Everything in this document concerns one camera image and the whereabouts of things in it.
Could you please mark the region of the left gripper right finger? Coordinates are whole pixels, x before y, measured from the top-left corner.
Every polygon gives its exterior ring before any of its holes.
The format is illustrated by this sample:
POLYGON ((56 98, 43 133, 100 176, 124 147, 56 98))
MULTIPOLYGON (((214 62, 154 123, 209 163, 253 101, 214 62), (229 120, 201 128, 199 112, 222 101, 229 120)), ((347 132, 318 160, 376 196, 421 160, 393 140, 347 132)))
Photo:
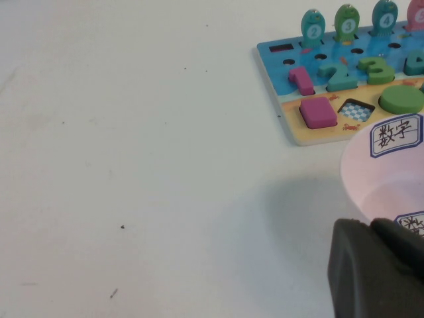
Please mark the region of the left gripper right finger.
POLYGON ((370 227, 394 256, 423 281, 423 237, 389 219, 374 219, 370 227))

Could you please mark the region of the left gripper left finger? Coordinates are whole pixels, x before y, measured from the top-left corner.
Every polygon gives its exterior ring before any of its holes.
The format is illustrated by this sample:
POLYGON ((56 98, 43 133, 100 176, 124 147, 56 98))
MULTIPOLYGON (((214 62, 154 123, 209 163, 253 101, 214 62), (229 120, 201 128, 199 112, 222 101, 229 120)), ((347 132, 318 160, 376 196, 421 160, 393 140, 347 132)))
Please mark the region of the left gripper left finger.
POLYGON ((335 317, 422 317, 423 281, 366 225, 339 219, 327 268, 335 317))

